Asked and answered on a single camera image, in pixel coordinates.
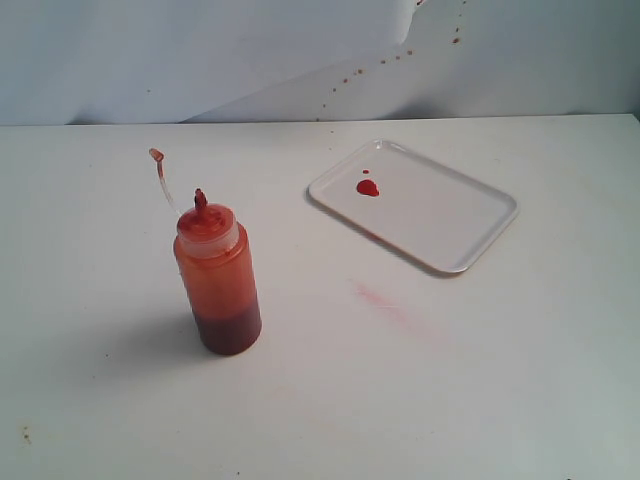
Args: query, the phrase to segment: plastic squeeze bottle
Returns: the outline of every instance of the plastic squeeze bottle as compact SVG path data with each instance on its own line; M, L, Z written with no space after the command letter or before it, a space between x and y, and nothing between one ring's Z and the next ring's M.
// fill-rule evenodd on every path
M164 156L154 150L150 153L167 194ZM214 353L235 355L253 345L262 329L249 239L229 208L208 203L200 189L194 202L195 208L178 220L173 251L202 343Z

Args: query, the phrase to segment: white table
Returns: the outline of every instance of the white table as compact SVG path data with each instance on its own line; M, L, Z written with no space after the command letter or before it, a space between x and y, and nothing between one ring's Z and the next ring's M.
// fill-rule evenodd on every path
M387 138L514 195L438 279L310 205ZM150 146L247 227L264 329L200 345ZM0 478L640 477L632 116L0 129Z

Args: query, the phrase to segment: plastic tray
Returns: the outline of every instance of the plastic tray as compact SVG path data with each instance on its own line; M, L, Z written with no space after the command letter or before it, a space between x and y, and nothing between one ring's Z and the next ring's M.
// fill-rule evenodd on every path
M366 179L377 185L378 196L357 191ZM467 270L518 213L510 195L385 140L364 145L312 182L309 195L443 274Z

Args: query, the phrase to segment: white tray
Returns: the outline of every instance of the white tray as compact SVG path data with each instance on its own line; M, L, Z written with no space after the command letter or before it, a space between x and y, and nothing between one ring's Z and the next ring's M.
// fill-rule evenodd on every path
M357 192L366 178L379 196ZM385 140L364 145L312 182L309 195L385 246L444 274L467 270L518 213L510 195Z

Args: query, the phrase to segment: bottle cap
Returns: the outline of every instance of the bottle cap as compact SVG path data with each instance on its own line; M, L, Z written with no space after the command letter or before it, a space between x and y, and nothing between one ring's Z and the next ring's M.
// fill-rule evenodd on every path
M178 220L178 239L187 255L197 258L219 257L230 251L240 239L233 212L207 203L202 190L196 190L195 208Z

